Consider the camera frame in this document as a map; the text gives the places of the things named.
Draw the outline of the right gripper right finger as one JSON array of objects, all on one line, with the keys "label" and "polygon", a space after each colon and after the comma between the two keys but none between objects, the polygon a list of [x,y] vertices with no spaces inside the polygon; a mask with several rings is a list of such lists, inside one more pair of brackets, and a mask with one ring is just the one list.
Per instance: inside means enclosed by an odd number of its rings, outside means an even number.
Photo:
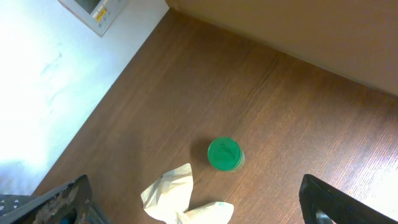
[{"label": "right gripper right finger", "polygon": [[311,174],[303,176],[299,202],[305,224],[397,224]]}]

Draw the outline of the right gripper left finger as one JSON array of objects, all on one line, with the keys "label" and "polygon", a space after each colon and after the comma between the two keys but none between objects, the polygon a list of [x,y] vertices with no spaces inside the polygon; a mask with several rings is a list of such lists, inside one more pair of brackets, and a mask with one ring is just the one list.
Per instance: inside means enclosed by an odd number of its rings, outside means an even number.
[{"label": "right gripper left finger", "polygon": [[86,223],[92,196],[88,176],[81,175],[9,212],[1,223]]}]

